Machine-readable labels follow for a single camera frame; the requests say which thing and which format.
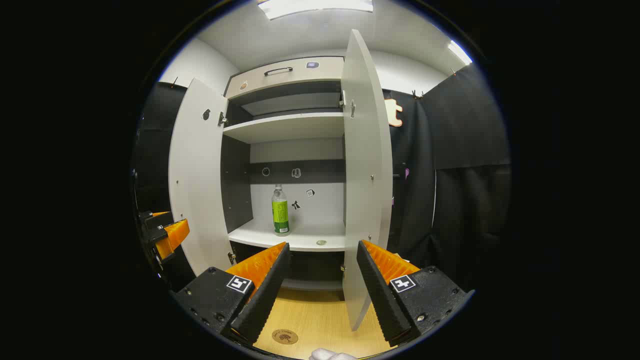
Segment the ceiling light panel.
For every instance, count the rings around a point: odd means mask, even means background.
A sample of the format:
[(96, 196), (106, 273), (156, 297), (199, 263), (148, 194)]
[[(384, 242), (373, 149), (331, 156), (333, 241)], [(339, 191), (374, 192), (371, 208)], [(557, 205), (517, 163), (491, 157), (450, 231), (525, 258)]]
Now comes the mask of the ceiling light panel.
[(264, 0), (259, 9), (269, 20), (317, 10), (354, 10), (373, 12), (373, 0)]
[(455, 43), (455, 41), (451, 40), (447, 48), (465, 66), (468, 66), (471, 63), (473, 63), (473, 60), (471, 59), (471, 57), (469, 57), (469, 55), (457, 43)]

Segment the grey cabinet door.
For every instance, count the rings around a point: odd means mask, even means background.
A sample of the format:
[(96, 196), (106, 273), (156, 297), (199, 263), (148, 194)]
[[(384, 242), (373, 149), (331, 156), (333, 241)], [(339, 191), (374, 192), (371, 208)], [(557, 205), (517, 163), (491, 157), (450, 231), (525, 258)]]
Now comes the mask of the grey cabinet door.
[(343, 296), (350, 330), (370, 307), (357, 262), (361, 240), (387, 247), (393, 207), (393, 151), (384, 95), (370, 50), (353, 29), (341, 79), (345, 137), (345, 250)]
[(167, 180), (171, 212), (186, 220), (181, 246), (195, 276), (208, 268), (231, 266), (222, 200), (221, 151), (228, 101), (205, 82), (192, 79), (171, 134)]

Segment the black backdrop cloth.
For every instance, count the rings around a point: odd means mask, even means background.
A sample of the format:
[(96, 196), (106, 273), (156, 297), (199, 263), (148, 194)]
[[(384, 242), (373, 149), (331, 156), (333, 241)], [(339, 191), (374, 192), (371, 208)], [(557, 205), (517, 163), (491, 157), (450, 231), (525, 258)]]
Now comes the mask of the black backdrop cloth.
[[(134, 148), (140, 210), (170, 210), (171, 132), (185, 93), (185, 87), (160, 82), (144, 108)], [(403, 107), (403, 125), (390, 127), (395, 202), (389, 251), (418, 268), (435, 265), (464, 289), (475, 289), (501, 241), (511, 195), (498, 103), (472, 64), (421, 97), (386, 88), (382, 94)], [(222, 203), (231, 205), (225, 223), (235, 231), (258, 219), (258, 196), (249, 194), (249, 173), (222, 178), (229, 178), (222, 182)]]

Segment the green label plastic bottle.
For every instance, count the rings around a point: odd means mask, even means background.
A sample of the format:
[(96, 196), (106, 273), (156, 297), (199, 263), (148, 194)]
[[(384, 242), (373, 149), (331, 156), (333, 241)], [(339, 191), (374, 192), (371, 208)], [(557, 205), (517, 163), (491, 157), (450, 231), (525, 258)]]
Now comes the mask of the green label plastic bottle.
[(275, 185), (270, 204), (274, 232), (279, 236), (287, 235), (290, 232), (289, 205), (281, 184)]

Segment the grey cabinet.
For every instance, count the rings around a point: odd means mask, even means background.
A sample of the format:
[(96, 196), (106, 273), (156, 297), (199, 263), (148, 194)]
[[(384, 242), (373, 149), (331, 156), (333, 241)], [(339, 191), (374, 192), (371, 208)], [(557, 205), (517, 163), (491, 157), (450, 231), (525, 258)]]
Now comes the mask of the grey cabinet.
[[(293, 269), (284, 287), (342, 290), (345, 256), (345, 125), (341, 79), (262, 89), (228, 99), (221, 191), (232, 259), (286, 241)], [(281, 184), (289, 233), (274, 231)], [(323, 246), (316, 244), (326, 240)]]

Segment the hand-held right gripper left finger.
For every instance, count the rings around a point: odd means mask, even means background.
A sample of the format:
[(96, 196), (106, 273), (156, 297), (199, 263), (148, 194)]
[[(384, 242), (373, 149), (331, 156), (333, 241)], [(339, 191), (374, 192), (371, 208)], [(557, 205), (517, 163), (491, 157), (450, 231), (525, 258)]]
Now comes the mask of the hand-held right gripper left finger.
[(173, 300), (207, 332), (252, 346), (265, 327), (290, 267), (290, 244), (281, 242), (227, 270), (207, 268), (173, 292)]

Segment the grey cabinet drawer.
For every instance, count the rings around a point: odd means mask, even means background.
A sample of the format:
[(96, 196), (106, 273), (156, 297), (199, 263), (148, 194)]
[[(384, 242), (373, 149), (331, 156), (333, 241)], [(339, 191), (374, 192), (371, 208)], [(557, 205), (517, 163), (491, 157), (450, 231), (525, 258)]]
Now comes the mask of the grey cabinet drawer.
[[(290, 58), (263, 64), (256, 68), (230, 76), (224, 96), (234, 98), (282, 85), (308, 82), (338, 81), (342, 78), (345, 57), (340, 55), (319, 55)], [(283, 71), (265, 76), (265, 71), (293, 67), (293, 71)]]

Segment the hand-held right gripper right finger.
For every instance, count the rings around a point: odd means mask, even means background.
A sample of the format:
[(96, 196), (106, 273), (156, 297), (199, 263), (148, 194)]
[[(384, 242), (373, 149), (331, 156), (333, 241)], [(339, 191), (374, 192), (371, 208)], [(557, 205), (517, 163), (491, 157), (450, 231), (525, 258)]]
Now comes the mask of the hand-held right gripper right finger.
[(358, 243), (356, 260), (391, 347), (431, 337), (474, 296), (474, 290), (464, 291), (436, 266), (419, 269), (366, 240)]

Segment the round cork coaster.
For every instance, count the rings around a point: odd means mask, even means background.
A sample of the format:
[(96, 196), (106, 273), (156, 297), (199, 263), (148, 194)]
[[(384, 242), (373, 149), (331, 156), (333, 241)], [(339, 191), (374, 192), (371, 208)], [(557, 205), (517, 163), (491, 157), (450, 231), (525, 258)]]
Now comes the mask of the round cork coaster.
[(272, 331), (271, 337), (275, 342), (286, 346), (291, 346), (299, 340), (297, 333), (283, 328)]

